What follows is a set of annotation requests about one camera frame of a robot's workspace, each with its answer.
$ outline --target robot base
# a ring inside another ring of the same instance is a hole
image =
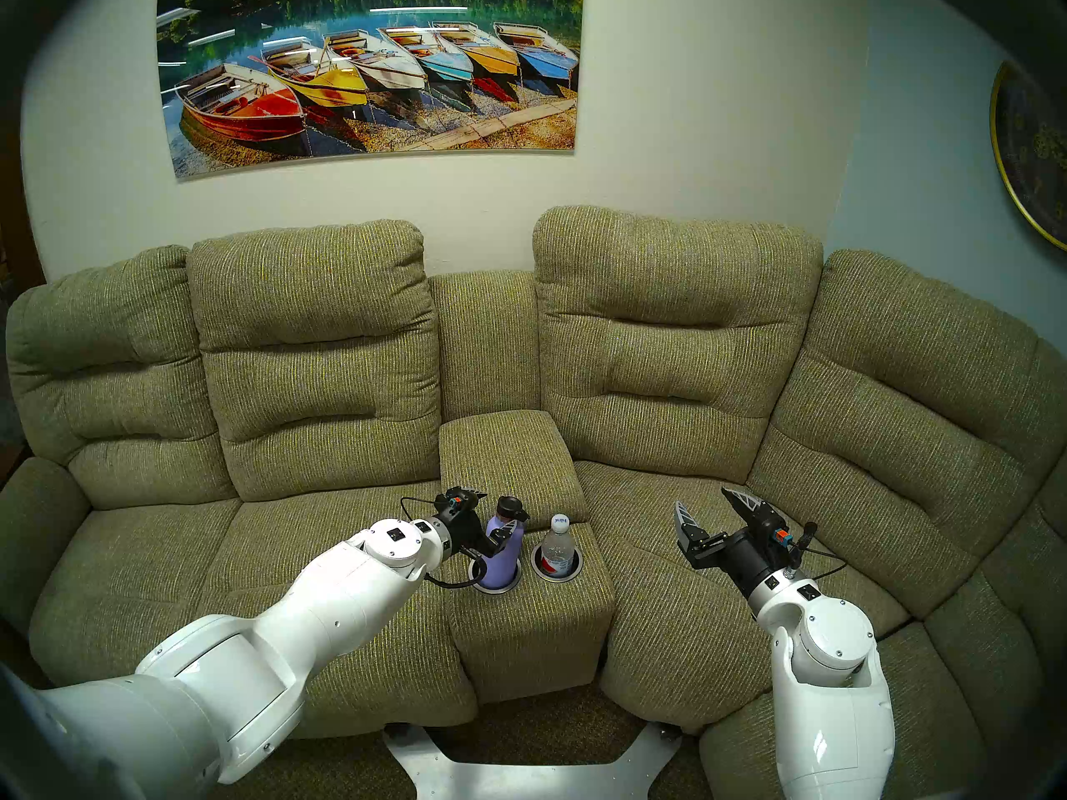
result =
[[[415,783],[418,800],[619,800],[648,798],[652,781],[682,746],[676,729],[650,722],[615,763],[492,766],[456,763],[418,725],[391,725],[385,745]]]

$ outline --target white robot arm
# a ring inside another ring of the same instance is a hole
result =
[[[478,560],[504,548],[510,530],[487,537],[475,513],[483,495],[452,487],[436,516],[377,522],[312,560],[255,619],[203,617],[130,676],[48,691],[9,678],[51,747],[101,795],[201,796],[274,751],[300,722],[307,682],[378,634],[428,573],[453,553]]]
[[[850,602],[824,596],[799,571],[814,526],[794,544],[769,503],[726,487],[722,494],[746,527],[708,535],[679,501],[679,547],[694,567],[726,571],[771,636],[783,794],[787,800],[881,797],[895,735],[871,621]]]

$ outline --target sofa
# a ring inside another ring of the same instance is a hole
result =
[[[682,499],[736,530],[720,489],[744,487],[847,561],[819,585],[877,633],[886,797],[978,779],[1065,653],[1064,358],[783,226],[566,207],[532,241],[534,273],[427,278],[404,222],[268,229],[22,294],[7,359],[34,457],[0,491],[0,614],[48,677],[117,676],[197,617],[253,615],[401,496],[463,483],[523,499],[526,563],[566,513],[582,572],[421,586],[310,683],[297,733],[461,724],[596,681],[702,734],[717,800],[776,798],[769,638],[671,521]]]

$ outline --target bottle label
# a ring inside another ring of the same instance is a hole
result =
[[[566,562],[550,562],[544,555],[544,550],[541,551],[541,570],[551,576],[558,576],[567,573],[570,570],[574,557],[572,556],[570,560]]]

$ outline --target water bottle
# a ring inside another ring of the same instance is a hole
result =
[[[541,542],[539,564],[545,576],[560,579],[569,576],[574,569],[576,556],[574,537],[569,532],[571,519],[562,513],[552,517],[552,530]]]
[[[525,523],[529,516],[523,510],[523,502],[514,496],[500,496],[496,502],[496,515],[489,519],[485,525],[485,532],[492,533],[498,527],[514,523],[515,528],[508,539],[508,544],[496,556],[485,559],[485,575],[481,585],[491,591],[507,588],[511,580],[515,578],[515,562],[519,559],[519,550],[523,546],[523,533]]]

